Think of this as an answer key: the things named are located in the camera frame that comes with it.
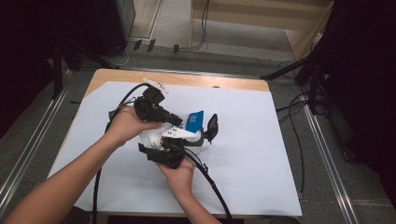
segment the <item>skin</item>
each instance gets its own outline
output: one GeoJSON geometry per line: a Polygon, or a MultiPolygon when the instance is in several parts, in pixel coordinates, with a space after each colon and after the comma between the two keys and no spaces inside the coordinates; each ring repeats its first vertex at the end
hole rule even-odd
{"type": "MultiPolygon", "coordinates": [[[[61,223],[97,171],[117,148],[141,132],[159,127],[161,123],[142,121],[133,107],[125,106],[97,142],[26,195],[5,223],[61,223]]],[[[189,161],[184,160],[176,170],[165,165],[159,167],[192,223],[218,223],[192,195],[193,166],[189,161]]]]}

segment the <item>hand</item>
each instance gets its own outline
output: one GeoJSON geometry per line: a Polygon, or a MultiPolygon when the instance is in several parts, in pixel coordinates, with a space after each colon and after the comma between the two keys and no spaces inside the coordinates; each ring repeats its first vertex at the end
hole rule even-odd
{"type": "Polygon", "coordinates": [[[176,169],[172,169],[164,164],[158,164],[158,167],[165,175],[169,189],[177,200],[192,196],[191,188],[194,165],[190,161],[183,159],[176,169]]]}
{"type": "Polygon", "coordinates": [[[134,107],[127,105],[120,110],[116,117],[114,117],[106,135],[115,139],[119,147],[121,147],[141,132],[148,129],[159,128],[161,125],[162,124],[159,122],[143,121],[139,119],[134,111],[134,107]]]}

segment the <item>blue tag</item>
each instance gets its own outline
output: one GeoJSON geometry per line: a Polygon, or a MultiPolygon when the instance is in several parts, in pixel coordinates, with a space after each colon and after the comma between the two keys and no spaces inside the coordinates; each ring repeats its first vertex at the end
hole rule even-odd
{"type": "Polygon", "coordinates": [[[202,128],[202,123],[204,122],[204,110],[200,112],[191,113],[187,118],[186,131],[196,133],[202,128]]]}

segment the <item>white paper sheet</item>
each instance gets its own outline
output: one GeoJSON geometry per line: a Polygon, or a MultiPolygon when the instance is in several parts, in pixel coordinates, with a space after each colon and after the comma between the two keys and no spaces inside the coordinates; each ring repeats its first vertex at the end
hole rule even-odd
{"type": "MultiPolygon", "coordinates": [[[[87,96],[49,175],[93,144],[116,108],[136,83],[107,82],[87,96]]],[[[167,85],[161,105],[177,115],[205,111],[204,128],[214,113],[219,133],[212,145],[205,142],[200,159],[234,215],[302,214],[289,160],[276,118],[271,92],[167,85]]],[[[132,96],[140,96],[140,88],[132,96]]],[[[158,167],[138,151],[140,139],[119,148],[103,167],[98,211],[133,213],[183,213],[158,167]]],[[[91,211],[94,179],[76,206],[91,211]]],[[[212,214],[223,207],[203,175],[196,170],[196,198],[212,214]]]]}

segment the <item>forearm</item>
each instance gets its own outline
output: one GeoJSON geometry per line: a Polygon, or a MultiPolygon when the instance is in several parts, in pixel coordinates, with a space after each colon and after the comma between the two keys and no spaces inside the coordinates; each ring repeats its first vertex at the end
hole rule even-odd
{"type": "Polygon", "coordinates": [[[177,201],[192,224],[220,223],[195,199],[192,194],[178,196],[177,201]]]}
{"type": "Polygon", "coordinates": [[[117,143],[110,138],[102,137],[31,191],[6,223],[60,223],[117,147],[117,143]]]}

